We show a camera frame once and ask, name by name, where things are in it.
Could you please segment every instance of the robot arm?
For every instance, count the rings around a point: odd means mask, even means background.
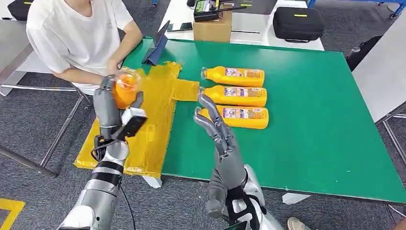
[[[140,108],[143,93],[138,92],[129,108],[117,108],[112,88],[114,78],[106,77],[93,97],[100,134],[95,141],[98,164],[81,191],[76,204],[58,230],[109,230],[117,203],[124,163],[129,154],[125,137],[133,137],[147,116]]]
[[[199,107],[193,119],[206,130],[215,146],[215,168],[209,182],[207,214],[213,218],[221,217],[225,205],[229,224],[236,224],[236,229],[283,230],[275,217],[266,210],[256,175],[249,165],[243,164],[237,139],[220,116],[213,100],[199,93],[198,101],[207,108],[211,120],[199,114]]]

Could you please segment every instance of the yellow floor tape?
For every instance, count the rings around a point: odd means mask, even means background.
[[[125,161],[124,173],[156,178],[161,176],[175,113],[175,100],[197,101],[199,90],[198,82],[178,79],[180,70],[180,65],[175,62],[152,67],[148,76],[142,69],[137,69],[142,78],[140,90],[144,92],[141,107],[148,120],[135,137],[127,139],[130,155]],[[90,151],[94,148],[94,136],[99,133],[99,122],[95,120],[74,161],[78,168],[92,169],[96,166],[97,162]]]
[[[0,230],[9,230],[17,218],[18,214],[21,212],[25,205],[25,202],[18,200],[8,200],[0,198],[0,209],[5,209],[10,211],[9,215],[3,222]]]

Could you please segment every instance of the metal chair leg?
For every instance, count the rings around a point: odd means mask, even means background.
[[[78,110],[78,107],[79,107],[80,103],[82,102],[82,100],[83,100],[83,96],[81,95],[81,96],[78,98],[78,100],[76,101],[75,106],[74,106],[73,109],[70,111],[70,114],[69,114],[68,117],[66,118],[66,121],[64,122],[64,124],[63,124],[62,128],[60,129],[58,135],[56,136],[54,142],[52,143],[52,145],[51,145],[51,147],[49,148],[48,152],[46,153],[44,159],[42,160],[42,162],[41,162],[41,166],[42,166],[42,167],[45,167],[45,166],[46,166],[46,164],[47,164],[48,161],[49,161],[49,158],[51,158],[52,154],[54,153],[54,150],[55,150],[56,146],[58,145],[59,141],[60,141],[61,138],[62,138],[62,135],[64,134],[66,128],[68,127],[70,121],[72,120],[73,115],[75,115],[76,111]]]
[[[43,90],[43,91],[77,91],[79,94],[79,98],[75,103],[75,106],[73,109],[70,111],[68,117],[66,118],[62,128],[60,129],[58,135],[52,142],[51,147],[49,148],[48,152],[45,154],[42,162],[40,165],[36,164],[35,162],[30,161],[29,159],[19,155],[18,153],[15,153],[5,147],[0,146],[0,154],[4,155],[12,160],[17,161],[20,164],[23,164],[29,168],[32,168],[34,170],[37,170],[39,173],[43,173],[44,175],[54,178],[57,176],[57,174],[53,171],[48,170],[46,167],[46,164],[48,164],[49,159],[51,158],[52,154],[54,153],[59,141],[61,140],[63,134],[65,133],[66,128],[68,127],[70,121],[72,120],[73,116],[75,115],[76,111],[78,110],[78,107],[80,103],[82,102],[83,98],[86,98],[88,101],[88,106],[92,105],[90,102],[89,98],[87,95],[85,95],[80,89],[78,89],[76,86],[73,85],[73,88],[63,88],[63,87],[35,87],[35,86],[22,86],[22,85],[1,85],[0,87],[6,87],[6,88],[16,88],[16,89],[29,89],[29,90]]]
[[[399,153],[400,157],[403,160],[403,163],[406,165],[406,153],[403,150],[402,146],[399,143],[399,140],[396,138],[395,133],[393,132],[392,128],[389,125],[388,120],[392,117],[398,117],[398,118],[406,118],[406,115],[401,114],[401,111],[406,108],[406,103],[403,103],[399,107],[397,107],[392,113],[389,113],[386,115],[385,119],[382,120],[383,126],[385,127],[386,131],[389,134],[389,137],[391,138],[397,152]]]
[[[46,175],[46,176],[48,176],[50,178],[54,178],[54,177],[57,176],[57,174],[55,172],[50,171],[50,170],[48,170],[48,169],[46,169],[46,168],[32,162],[32,161],[30,161],[29,159],[21,156],[20,154],[17,154],[14,151],[11,151],[10,149],[8,149],[6,147],[0,146],[0,154],[4,155],[4,156],[6,156],[6,157],[8,157],[8,158],[10,158],[12,160],[15,160],[18,163],[23,164],[23,165],[25,165],[25,166],[27,166],[27,167],[29,167],[31,169],[34,169],[37,172],[42,173],[42,174],[44,174],[44,175]]]

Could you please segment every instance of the bottle label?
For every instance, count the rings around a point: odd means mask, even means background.
[[[224,96],[226,97],[261,97],[263,96],[261,88],[242,88],[225,87]]]
[[[239,69],[226,68],[226,76],[228,77],[242,77],[242,72]]]
[[[259,69],[235,69],[226,68],[226,76],[228,77],[247,77],[247,78],[259,78]]]
[[[264,111],[261,108],[254,109],[224,108],[223,118],[263,119]]]

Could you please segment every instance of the cardboard box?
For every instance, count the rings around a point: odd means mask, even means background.
[[[218,21],[193,22],[194,40],[212,42],[230,42],[231,11],[224,11]]]

